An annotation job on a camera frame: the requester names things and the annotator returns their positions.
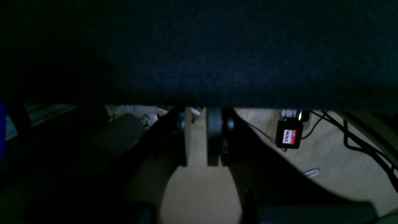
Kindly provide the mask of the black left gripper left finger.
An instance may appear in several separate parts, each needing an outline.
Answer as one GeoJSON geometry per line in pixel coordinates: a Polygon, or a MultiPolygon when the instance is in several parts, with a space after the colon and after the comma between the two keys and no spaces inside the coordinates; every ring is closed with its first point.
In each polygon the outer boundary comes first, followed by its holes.
{"type": "Polygon", "coordinates": [[[28,224],[157,224],[168,180],[186,166],[185,108],[162,116],[92,182],[28,208],[28,224]]]}

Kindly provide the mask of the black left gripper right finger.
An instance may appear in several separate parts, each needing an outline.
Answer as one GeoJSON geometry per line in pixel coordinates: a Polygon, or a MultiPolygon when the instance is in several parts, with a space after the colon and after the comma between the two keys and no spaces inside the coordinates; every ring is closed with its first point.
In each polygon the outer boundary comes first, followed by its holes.
{"type": "Polygon", "coordinates": [[[233,176],[245,224],[371,224],[369,202],[320,187],[266,145],[232,108],[207,108],[207,162],[233,176]]]}

